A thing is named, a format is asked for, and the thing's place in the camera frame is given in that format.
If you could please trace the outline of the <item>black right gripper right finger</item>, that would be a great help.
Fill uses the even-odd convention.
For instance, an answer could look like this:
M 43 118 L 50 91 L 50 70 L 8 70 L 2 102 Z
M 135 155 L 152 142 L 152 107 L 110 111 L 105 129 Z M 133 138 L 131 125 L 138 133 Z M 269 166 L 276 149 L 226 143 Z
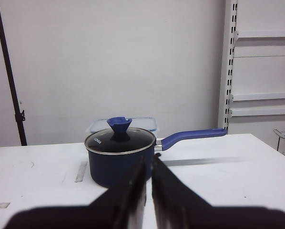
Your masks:
M 285 212 L 265 207 L 214 207 L 159 158 L 152 161 L 152 197 L 159 229 L 285 229 Z

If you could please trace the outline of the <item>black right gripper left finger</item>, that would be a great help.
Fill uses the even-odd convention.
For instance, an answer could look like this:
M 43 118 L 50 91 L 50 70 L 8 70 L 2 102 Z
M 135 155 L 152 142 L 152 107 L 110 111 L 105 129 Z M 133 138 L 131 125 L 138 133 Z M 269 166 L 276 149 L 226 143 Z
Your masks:
M 141 157 L 112 187 L 86 206 L 21 211 L 7 229 L 141 229 L 146 202 L 145 159 Z

